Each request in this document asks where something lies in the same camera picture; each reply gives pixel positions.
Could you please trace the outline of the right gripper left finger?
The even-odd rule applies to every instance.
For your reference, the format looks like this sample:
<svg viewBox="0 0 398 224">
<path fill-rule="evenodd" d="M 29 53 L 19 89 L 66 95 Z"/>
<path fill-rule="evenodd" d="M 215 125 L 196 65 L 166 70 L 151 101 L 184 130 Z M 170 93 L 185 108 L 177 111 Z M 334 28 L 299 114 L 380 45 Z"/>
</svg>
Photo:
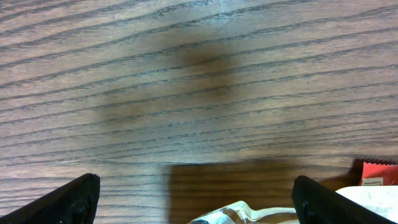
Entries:
<svg viewBox="0 0 398 224">
<path fill-rule="evenodd" d="M 87 173 L 1 217 L 1 224 L 93 224 L 99 197 L 100 177 Z"/>
</svg>

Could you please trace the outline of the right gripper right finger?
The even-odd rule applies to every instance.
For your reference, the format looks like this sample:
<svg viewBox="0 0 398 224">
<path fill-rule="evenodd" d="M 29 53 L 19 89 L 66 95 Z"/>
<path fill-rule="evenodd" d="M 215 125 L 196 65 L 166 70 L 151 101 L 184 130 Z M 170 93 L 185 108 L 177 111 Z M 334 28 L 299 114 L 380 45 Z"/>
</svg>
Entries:
<svg viewBox="0 0 398 224">
<path fill-rule="evenodd" d="M 292 200 L 300 224 L 394 224 L 304 175 L 294 181 Z"/>
</svg>

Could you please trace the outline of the red stick packet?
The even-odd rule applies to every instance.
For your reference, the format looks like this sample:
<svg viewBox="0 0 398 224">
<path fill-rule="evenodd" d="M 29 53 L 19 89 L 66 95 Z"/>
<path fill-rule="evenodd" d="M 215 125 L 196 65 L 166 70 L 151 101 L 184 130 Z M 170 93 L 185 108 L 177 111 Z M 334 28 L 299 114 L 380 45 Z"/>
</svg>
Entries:
<svg viewBox="0 0 398 224">
<path fill-rule="evenodd" d="M 397 185 L 397 164 L 363 163 L 362 186 Z"/>
</svg>

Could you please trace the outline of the brown snack pouch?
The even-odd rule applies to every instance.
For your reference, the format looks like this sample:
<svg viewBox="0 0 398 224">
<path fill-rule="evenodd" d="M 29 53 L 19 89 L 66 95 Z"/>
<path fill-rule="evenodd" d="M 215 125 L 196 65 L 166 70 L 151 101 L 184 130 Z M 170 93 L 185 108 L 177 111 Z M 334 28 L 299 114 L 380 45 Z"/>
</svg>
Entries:
<svg viewBox="0 0 398 224">
<path fill-rule="evenodd" d="M 191 220 L 188 224 L 299 224 L 294 208 L 272 207 L 253 210 L 238 201 Z"/>
</svg>

